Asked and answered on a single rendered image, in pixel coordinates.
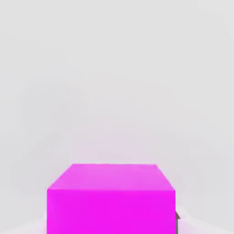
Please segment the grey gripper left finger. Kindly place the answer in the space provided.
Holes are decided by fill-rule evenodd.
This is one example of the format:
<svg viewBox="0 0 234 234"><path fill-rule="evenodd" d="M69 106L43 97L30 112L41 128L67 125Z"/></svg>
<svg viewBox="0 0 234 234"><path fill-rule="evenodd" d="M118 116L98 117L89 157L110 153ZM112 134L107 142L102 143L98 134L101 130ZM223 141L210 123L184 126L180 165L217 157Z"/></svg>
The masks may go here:
<svg viewBox="0 0 234 234"><path fill-rule="evenodd" d="M47 215L44 214L39 220L15 228L11 234L47 234Z"/></svg>

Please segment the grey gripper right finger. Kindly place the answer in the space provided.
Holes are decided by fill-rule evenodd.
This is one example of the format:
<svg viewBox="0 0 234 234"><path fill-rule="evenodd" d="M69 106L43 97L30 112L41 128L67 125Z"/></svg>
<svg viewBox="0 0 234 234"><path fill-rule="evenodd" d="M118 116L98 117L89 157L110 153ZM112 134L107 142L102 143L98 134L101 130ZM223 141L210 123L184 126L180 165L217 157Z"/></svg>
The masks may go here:
<svg viewBox="0 0 234 234"><path fill-rule="evenodd" d="M226 230L192 218L185 208L176 205L178 219L177 234L226 234Z"/></svg>

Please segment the small magenta cube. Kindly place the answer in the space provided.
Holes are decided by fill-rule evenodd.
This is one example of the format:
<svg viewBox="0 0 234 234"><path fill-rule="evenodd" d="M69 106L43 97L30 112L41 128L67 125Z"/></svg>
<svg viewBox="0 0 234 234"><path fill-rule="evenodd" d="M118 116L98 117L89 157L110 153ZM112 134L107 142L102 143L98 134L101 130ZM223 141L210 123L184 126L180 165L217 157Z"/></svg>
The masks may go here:
<svg viewBox="0 0 234 234"><path fill-rule="evenodd" d="M73 164L47 190L47 234L176 234L176 192L156 165Z"/></svg>

